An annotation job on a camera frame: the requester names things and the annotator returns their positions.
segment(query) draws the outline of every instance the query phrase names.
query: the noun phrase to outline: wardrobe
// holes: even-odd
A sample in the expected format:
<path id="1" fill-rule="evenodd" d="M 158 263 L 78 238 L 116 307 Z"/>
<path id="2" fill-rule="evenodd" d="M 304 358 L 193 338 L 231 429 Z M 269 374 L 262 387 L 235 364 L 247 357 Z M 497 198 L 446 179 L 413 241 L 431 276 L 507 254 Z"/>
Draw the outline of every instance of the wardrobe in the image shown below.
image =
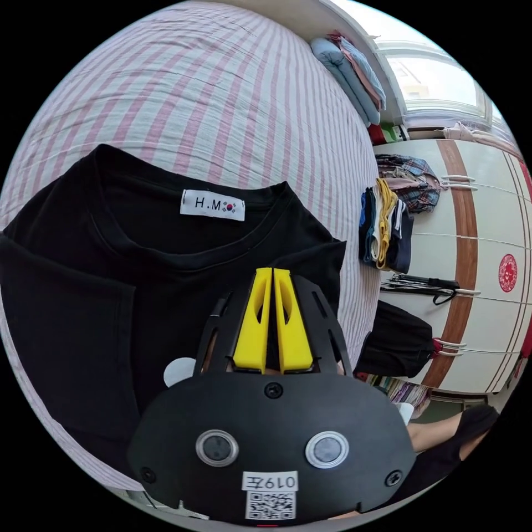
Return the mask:
<path id="1" fill-rule="evenodd" d="M 410 382 L 460 393 L 500 391 L 532 318 L 532 183 L 499 149 L 465 141 L 411 140 L 376 154 L 425 159 L 453 186 L 432 213 L 415 215 L 409 275 L 455 279 L 470 295 L 436 306 L 426 295 L 381 299 L 430 323 L 450 344 Z M 383 272 L 383 279 L 392 273 Z"/>

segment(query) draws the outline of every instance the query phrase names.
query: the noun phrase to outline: sticker label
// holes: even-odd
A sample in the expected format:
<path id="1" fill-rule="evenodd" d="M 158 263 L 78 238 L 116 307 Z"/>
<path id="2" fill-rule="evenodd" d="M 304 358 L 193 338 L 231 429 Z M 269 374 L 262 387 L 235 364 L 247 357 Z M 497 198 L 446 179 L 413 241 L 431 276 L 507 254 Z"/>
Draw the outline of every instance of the sticker label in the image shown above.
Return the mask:
<path id="1" fill-rule="evenodd" d="M 180 214 L 244 221 L 245 203 L 238 198 L 208 190 L 183 190 Z"/>
<path id="2" fill-rule="evenodd" d="M 511 292 L 517 283 L 517 262 L 513 255 L 505 255 L 499 264 L 499 285 L 503 292 Z"/>
<path id="3" fill-rule="evenodd" d="M 298 472 L 257 473 L 244 471 L 242 489 L 245 492 L 296 492 L 299 490 Z"/>

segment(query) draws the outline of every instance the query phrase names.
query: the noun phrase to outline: screw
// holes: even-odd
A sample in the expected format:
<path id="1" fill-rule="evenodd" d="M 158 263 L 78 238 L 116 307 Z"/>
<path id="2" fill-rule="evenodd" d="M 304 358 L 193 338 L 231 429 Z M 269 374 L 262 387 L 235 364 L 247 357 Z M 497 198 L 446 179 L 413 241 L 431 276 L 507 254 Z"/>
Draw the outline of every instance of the screw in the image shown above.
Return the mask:
<path id="1" fill-rule="evenodd" d="M 266 384 L 264 393 L 269 399 L 278 399 L 283 394 L 283 387 L 277 382 L 270 382 L 270 384 Z"/>
<path id="2" fill-rule="evenodd" d="M 395 486 L 396 484 L 398 484 L 401 479 L 403 478 L 403 474 L 401 473 L 401 471 L 399 471 L 398 469 L 396 469 L 395 471 L 392 471 L 387 477 L 386 477 L 386 480 L 384 481 L 384 483 L 389 487 L 391 488 L 392 486 Z"/>
<path id="3" fill-rule="evenodd" d="M 155 480 L 157 480 L 155 473 L 148 467 L 143 467 L 140 470 L 140 476 L 142 477 L 142 480 L 148 482 L 148 484 L 153 484 Z"/>

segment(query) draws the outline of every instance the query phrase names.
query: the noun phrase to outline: folded blanket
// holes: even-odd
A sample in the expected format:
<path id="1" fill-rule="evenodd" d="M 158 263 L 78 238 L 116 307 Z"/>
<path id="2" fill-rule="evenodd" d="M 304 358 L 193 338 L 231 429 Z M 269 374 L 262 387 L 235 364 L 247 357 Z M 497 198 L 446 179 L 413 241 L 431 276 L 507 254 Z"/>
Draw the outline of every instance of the folded blanket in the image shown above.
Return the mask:
<path id="1" fill-rule="evenodd" d="M 379 124 L 381 115 L 370 95 L 355 74 L 351 63 L 331 41 L 318 37 L 310 43 L 316 59 L 334 76 L 350 99 L 366 127 Z"/>

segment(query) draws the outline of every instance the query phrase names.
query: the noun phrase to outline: bed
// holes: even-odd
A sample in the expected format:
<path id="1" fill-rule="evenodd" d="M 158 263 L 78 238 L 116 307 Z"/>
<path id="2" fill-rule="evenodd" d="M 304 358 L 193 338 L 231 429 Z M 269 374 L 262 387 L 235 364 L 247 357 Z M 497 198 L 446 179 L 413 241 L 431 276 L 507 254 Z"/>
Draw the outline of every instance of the bed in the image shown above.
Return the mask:
<path id="1" fill-rule="evenodd" d="M 0 229 L 100 143 L 227 186 L 287 180 L 347 240 L 339 320 L 356 362 L 380 284 L 357 260 L 360 196 L 377 166 L 360 117 L 307 42 L 254 12 L 212 2 L 180 3 L 125 28 L 78 64 L 32 121 L 0 196 Z M 20 365 L 3 308 L 0 330 L 27 400 L 61 448 L 101 484 L 142 491 L 51 419 Z"/>

